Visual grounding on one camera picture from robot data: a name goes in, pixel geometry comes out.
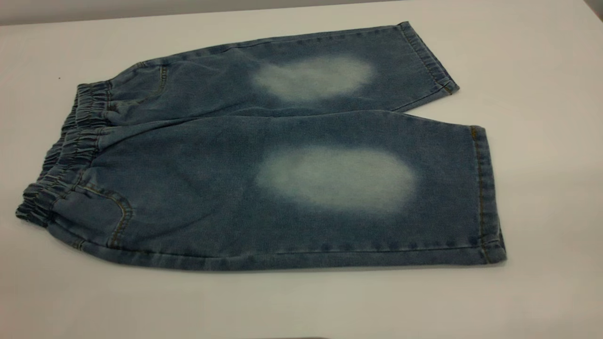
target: pocket stitching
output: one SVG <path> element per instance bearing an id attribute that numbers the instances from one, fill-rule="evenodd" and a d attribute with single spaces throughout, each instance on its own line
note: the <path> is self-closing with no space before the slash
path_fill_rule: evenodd
<path id="1" fill-rule="evenodd" d="M 165 85 L 168 81 L 168 68 L 165 65 L 159 66 L 159 87 L 157 90 L 151 94 L 149 94 L 146 98 L 135 101 L 137 104 L 142 104 L 145 101 L 152 99 L 154 97 L 158 97 L 165 90 Z"/>
<path id="2" fill-rule="evenodd" d="M 92 192 L 96 195 L 100 195 L 101 197 L 104 197 L 104 198 L 107 198 L 107 199 L 113 201 L 121 209 L 122 216 L 119 219 L 117 226 L 113 230 L 111 237 L 107 240 L 108 247 L 118 249 L 120 236 L 124 233 L 124 230 L 128 226 L 128 223 L 130 222 L 132 215 L 133 215 L 132 205 L 128 202 L 128 200 L 126 198 L 124 198 L 122 195 L 118 194 L 117 192 L 103 190 L 99 187 L 96 187 L 92 183 L 88 183 L 86 186 L 79 186 L 79 187 L 82 189 L 85 189 L 89 192 Z"/>

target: jeans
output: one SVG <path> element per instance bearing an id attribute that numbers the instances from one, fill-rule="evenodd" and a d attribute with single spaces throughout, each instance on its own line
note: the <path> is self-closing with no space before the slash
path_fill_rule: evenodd
<path id="1" fill-rule="evenodd" d="M 500 262 L 485 130 L 403 113 L 458 89 L 407 22 L 139 62 L 79 85 L 17 216 L 148 267 Z"/>

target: elastic waistband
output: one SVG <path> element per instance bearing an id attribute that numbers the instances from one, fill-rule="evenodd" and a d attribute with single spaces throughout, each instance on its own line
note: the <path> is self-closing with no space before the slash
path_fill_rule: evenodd
<path id="1" fill-rule="evenodd" d="M 102 81 L 78 86 L 71 113 L 61 136 L 46 153 L 42 172 L 25 190 L 18 218 L 46 227 L 52 207 L 78 185 L 98 149 L 98 138 L 108 126 L 104 115 L 109 102 L 110 83 Z"/>

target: hem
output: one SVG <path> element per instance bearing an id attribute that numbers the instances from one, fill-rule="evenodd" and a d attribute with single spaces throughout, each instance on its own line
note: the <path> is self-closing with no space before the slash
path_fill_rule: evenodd
<path id="1" fill-rule="evenodd" d="M 446 90 L 449 95 L 457 92 L 460 87 L 452 79 L 450 74 L 448 74 L 438 58 L 435 57 L 427 45 L 425 45 L 423 40 L 421 40 L 421 37 L 419 37 L 417 32 L 415 32 L 411 24 L 408 21 L 405 21 L 401 24 L 398 24 L 398 26 L 402 31 L 402 35 L 418 55 L 421 62 L 423 62 L 425 68 L 429 74 L 431 74 L 431 77 L 434 79 L 436 84 L 440 85 L 441 88 Z"/>
<path id="2" fill-rule="evenodd" d="M 289 270 L 298 268 L 395 267 L 424 265 L 484 265 L 499 261 L 484 260 L 482 246 L 451 247 L 390 252 L 315 252 L 270 253 L 232 257 L 198 257 L 113 249 L 87 241 L 52 223 L 48 231 L 76 250 L 116 264 L 187 271 Z M 485 245 L 491 258 L 503 258 L 497 242 Z"/>
<path id="3" fill-rule="evenodd" d="M 109 103 L 109 81 L 78 86 L 71 113 L 58 141 L 46 153 L 42 172 L 23 193 L 16 211 L 20 219 L 47 227 L 56 201 L 78 185 L 98 151 L 98 138 L 108 126 L 104 117 Z"/>
<path id="4" fill-rule="evenodd" d="M 494 172 L 486 131 L 480 126 L 471 126 L 471 136 L 475 144 L 479 180 L 479 234 L 481 250 L 486 263 L 490 264 L 506 260 L 507 251 L 500 230 L 496 208 Z"/>
<path id="5" fill-rule="evenodd" d="M 307 40 L 315 40 L 320 41 L 324 38 L 333 38 L 338 36 L 351 36 L 355 35 L 363 35 L 365 33 L 375 32 L 375 31 L 386 31 L 395 28 L 396 26 L 379 26 L 379 27 L 368 27 L 368 28 L 356 28 L 352 30 L 339 30 L 339 31 L 327 31 L 327 32 L 318 32 L 318 33 L 308 33 L 308 34 L 296 34 L 296 35 L 288 35 L 288 36 L 277 36 L 277 37 L 268 37 L 263 39 L 255 39 L 248 40 L 244 42 L 237 43 L 226 43 L 222 45 L 208 46 L 204 48 L 194 49 L 192 51 L 181 52 L 178 54 L 173 54 L 165 57 L 159 57 L 155 59 L 146 60 L 143 62 L 139 62 L 138 64 L 132 66 L 136 67 L 153 67 L 159 65 L 169 65 L 174 62 L 180 62 L 182 60 L 190 60 L 197 57 L 205 57 L 209 55 L 221 54 L 227 51 L 230 51 L 233 48 L 249 48 L 255 47 L 258 45 L 264 45 L 268 43 L 274 42 L 300 42 Z"/>

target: orange stitching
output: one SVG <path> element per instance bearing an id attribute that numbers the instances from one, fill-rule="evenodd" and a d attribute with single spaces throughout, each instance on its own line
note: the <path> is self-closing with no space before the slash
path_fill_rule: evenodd
<path id="1" fill-rule="evenodd" d="M 423 58 L 421 58 L 421 55 L 418 53 L 417 48 L 415 48 L 415 46 L 412 44 L 412 42 L 410 41 L 410 39 L 408 39 L 408 36 L 406 35 L 406 32 L 404 32 L 404 28 L 400 27 L 400 31 L 402 32 L 402 35 L 404 36 L 404 39 L 406 39 L 406 42 L 408 42 L 408 44 L 410 45 L 410 47 L 412 48 L 412 50 L 415 52 L 415 54 L 417 55 L 418 59 L 421 60 L 421 62 L 423 63 L 423 66 L 425 66 L 425 69 L 427 69 L 427 73 L 429 73 L 429 75 L 431 75 L 431 79 L 434 80 L 434 82 L 440 86 L 442 86 L 442 84 L 440 84 L 438 82 L 438 80 L 436 80 L 434 73 L 432 72 L 431 68 L 427 67 L 427 64 L 425 63 L 425 61 L 423 60 Z M 448 94 L 452 94 L 452 92 L 446 88 L 446 86 L 442 86 L 440 89 L 444 89 L 446 92 L 448 92 Z"/>
<path id="2" fill-rule="evenodd" d="M 142 104 L 151 98 L 161 95 L 161 93 L 163 93 L 163 91 L 165 90 L 165 85 L 166 85 L 167 80 L 168 80 L 168 68 L 164 65 L 160 65 L 159 66 L 159 88 L 157 88 L 157 90 L 155 92 L 151 93 L 148 97 L 146 97 L 142 100 L 136 101 L 136 103 Z"/>
<path id="3" fill-rule="evenodd" d="M 486 246 L 484 242 L 484 190 L 482 183 L 482 165 L 479 163 L 481 158 L 478 147 L 478 132 L 474 126 L 471 126 L 471 137 L 473 138 L 473 143 L 475 144 L 475 153 L 478 159 L 478 177 L 479 177 L 479 237 L 481 241 L 482 251 L 484 251 L 484 256 L 486 257 L 486 263 L 490 264 L 492 261 L 488 256 L 488 252 L 486 251 Z"/>
<path id="4" fill-rule="evenodd" d="M 111 197 L 109 195 L 103 194 L 100 191 L 97 191 L 96 189 L 88 187 L 88 185 L 94 186 L 95 188 L 97 188 L 94 184 L 91 184 L 91 183 L 88 183 L 87 186 L 80 186 L 80 187 L 83 188 L 83 189 L 85 189 L 85 190 L 87 190 L 87 191 L 90 191 L 90 192 L 92 192 L 94 194 L 98 194 L 101 197 L 113 200 L 113 202 L 116 203 L 119 206 L 119 208 L 121 209 L 122 217 L 119 220 L 119 223 L 117 224 L 117 227 L 115 227 L 115 230 L 113 231 L 113 236 L 111 237 L 111 242 L 110 242 L 110 246 L 111 247 L 117 247 L 117 245 L 118 245 L 118 236 L 121 233 L 123 233 L 123 231 L 124 231 L 124 229 L 125 229 L 128 221 L 130 221 L 131 206 L 125 207 L 117 198 L 114 198 L 114 197 Z"/>

